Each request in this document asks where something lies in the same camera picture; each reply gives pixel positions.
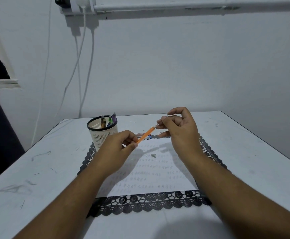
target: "window sill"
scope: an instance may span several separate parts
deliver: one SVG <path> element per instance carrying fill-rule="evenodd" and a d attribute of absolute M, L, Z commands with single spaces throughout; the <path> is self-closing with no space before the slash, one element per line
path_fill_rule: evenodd
<path fill-rule="evenodd" d="M 18 80 L 13 80 L 13 79 L 0 80 L 0 89 L 11 89 L 11 88 L 20 88 Z"/>

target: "pen holder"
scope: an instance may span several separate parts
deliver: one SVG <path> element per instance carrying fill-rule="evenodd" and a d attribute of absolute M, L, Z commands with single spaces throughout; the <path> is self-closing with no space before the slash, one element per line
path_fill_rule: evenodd
<path fill-rule="evenodd" d="M 106 125 L 109 117 L 110 116 L 104 116 Z M 87 123 L 87 128 L 92 136 L 96 152 L 100 149 L 107 136 L 117 133 L 117 119 L 116 122 L 109 127 L 101 128 L 101 118 L 101 116 L 95 117 Z"/>

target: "hand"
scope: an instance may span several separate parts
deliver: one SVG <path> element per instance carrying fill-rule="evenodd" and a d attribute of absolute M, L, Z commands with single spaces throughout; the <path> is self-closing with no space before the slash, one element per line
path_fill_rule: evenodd
<path fill-rule="evenodd" d="M 162 116 L 157 121 L 156 129 L 168 129 L 167 132 L 159 134 L 159 137 L 171 136 L 171 143 L 182 161 L 195 155 L 203 155 L 200 135 L 189 110 L 186 107 L 177 107 L 167 114 L 170 116 Z M 182 114 L 182 117 L 172 116 L 174 114 Z"/>
<path fill-rule="evenodd" d="M 106 177 L 119 170 L 127 157 L 138 146 L 138 138 L 129 130 L 108 136 L 91 164 Z"/>

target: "person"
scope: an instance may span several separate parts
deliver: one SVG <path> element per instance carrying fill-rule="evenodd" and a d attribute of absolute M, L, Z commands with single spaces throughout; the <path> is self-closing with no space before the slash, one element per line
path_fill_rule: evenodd
<path fill-rule="evenodd" d="M 168 117 L 162 116 L 157 121 L 157 129 L 168 129 L 160 136 L 171 136 L 179 158 L 234 235 L 237 238 L 290 239 L 290 212 L 203 153 L 196 123 L 187 108 L 174 108 L 167 114 Z M 77 237 L 103 181 L 119 170 L 137 147 L 137 141 L 131 131 L 108 136 L 89 166 L 15 239 Z"/>

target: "tabletop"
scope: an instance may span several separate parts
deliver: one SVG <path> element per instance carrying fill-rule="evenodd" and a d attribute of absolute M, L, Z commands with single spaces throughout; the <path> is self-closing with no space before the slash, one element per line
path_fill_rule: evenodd
<path fill-rule="evenodd" d="M 119 116 L 118 130 L 142 133 L 164 114 Z M 227 168 L 290 211 L 290 160 L 223 112 L 192 113 Z M 85 119 L 61 121 L 0 175 L 0 239 L 12 238 L 76 177 L 92 143 Z M 81 238 L 234 238 L 207 205 L 86 220 Z"/>

